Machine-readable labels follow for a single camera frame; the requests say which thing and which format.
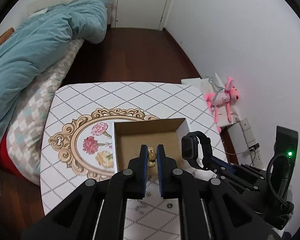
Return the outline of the red bed sheet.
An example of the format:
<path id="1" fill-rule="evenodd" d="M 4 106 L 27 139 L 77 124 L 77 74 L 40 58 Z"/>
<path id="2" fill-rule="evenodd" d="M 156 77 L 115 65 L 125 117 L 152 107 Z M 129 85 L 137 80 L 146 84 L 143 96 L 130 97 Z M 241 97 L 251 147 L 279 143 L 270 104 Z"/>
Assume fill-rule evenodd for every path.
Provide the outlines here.
<path id="1" fill-rule="evenodd" d="M 4 134 L 0 143 L 0 168 L 3 171 L 14 175 L 21 180 L 27 181 L 27 179 L 17 170 L 14 163 L 11 161 L 10 157 L 8 156 L 6 137 L 7 137 L 7 133 Z"/>

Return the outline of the black smartwatch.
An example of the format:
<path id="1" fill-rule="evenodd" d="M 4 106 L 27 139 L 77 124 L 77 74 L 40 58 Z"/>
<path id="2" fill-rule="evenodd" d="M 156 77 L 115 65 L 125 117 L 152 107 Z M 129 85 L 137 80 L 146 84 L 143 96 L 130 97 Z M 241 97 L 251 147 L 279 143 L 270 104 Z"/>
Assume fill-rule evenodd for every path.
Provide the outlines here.
<path id="1" fill-rule="evenodd" d="M 198 145 L 202 147 L 203 164 L 198 164 L 199 150 Z M 213 157 L 211 140 L 200 131 L 189 132 L 181 139 L 181 155 L 192 168 L 208 171 L 212 169 L 211 160 Z"/>

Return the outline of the white power strip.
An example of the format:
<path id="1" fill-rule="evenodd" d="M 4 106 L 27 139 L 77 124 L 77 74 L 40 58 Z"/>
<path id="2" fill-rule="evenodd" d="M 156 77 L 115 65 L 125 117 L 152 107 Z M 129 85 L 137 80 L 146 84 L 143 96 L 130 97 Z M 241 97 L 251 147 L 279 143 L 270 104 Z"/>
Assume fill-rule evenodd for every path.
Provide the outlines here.
<path id="1" fill-rule="evenodd" d="M 247 150 L 242 153 L 242 163 L 248 164 L 250 166 L 263 169 L 263 161 L 261 158 L 260 145 L 256 140 L 253 129 L 247 118 L 243 119 L 240 122 L 240 126 L 243 132 L 243 137 L 245 140 L 245 144 L 247 146 Z"/>

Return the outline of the teal duvet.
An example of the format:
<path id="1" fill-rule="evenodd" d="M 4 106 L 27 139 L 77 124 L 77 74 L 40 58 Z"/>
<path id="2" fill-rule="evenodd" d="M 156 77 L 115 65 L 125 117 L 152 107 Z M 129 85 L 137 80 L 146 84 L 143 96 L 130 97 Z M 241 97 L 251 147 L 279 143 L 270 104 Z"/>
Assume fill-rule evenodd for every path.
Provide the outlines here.
<path id="1" fill-rule="evenodd" d="M 71 40 L 103 41 L 109 4 L 108 0 L 86 0 L 50 7 L 28 18 L 0 46 L 0 143 L 20 92 L 65 55 Z"/>

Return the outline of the white cardboard box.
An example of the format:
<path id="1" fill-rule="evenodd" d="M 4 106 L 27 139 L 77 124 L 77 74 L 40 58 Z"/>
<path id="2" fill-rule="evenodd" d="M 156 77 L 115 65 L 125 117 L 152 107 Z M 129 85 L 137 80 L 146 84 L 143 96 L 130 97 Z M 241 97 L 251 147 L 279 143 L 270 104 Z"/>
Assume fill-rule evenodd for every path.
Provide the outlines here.
<path id="1" fill-rule="evenodd" d="M 114 122 L 112 128 L 116 173 L 126 169 L 129 161 L 139 156 L 142 145 L 154 150 L 163 145 L 167 157 L 173 158 L 179 168 L 187 167 L 181 156 L 181 139 L 190 132 L 185 118 Z"/>

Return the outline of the white door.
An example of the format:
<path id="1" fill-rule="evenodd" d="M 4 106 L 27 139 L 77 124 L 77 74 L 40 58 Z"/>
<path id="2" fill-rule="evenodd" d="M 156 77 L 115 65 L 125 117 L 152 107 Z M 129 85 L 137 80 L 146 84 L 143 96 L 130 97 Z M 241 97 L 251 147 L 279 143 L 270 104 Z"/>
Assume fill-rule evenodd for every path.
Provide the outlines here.
<path id="1" fill-rule="evenodd" d="M 114 0 L 112 28 L 138 28 L 161 31 L 172 0 Z"/>

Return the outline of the pink panther plush toy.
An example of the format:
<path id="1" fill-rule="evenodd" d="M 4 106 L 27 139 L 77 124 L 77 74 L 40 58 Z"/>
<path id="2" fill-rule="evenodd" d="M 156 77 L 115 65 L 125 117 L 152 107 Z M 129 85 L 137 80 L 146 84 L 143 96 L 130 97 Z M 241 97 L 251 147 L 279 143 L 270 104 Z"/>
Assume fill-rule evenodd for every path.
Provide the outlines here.
<path id="1" fill-rule="evenodd" d="M 226 116 L 228 122 L 232 121 L 230 105 L 239 100 L 239 92 L 232 84 L 233 78 L 228 77 L 225 87 L 218 87 L 217 92 L 212 92 L 204 95 L 204 100 L 210 110 L 214 122 L 217 125 L 218 132 L 221 133 L 222 129 L 218 126 L 218 107 L 225 106 Z"/>

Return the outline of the checkered patterned pillow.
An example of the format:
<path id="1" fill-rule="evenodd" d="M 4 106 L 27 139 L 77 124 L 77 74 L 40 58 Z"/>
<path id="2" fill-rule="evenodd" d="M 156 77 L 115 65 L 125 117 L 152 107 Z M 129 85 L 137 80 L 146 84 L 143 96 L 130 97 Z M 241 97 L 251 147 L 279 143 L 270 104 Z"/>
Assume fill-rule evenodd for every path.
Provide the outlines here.
<path id="1" fill-rule="evenodd" d="M 82 45 L 82 39 L 70 41 L 65 55 L 21 91 L 9 123 L 8 159 L 22 177 L 35 185 L 40 185 L 41 145 L 52 100 Z"/>

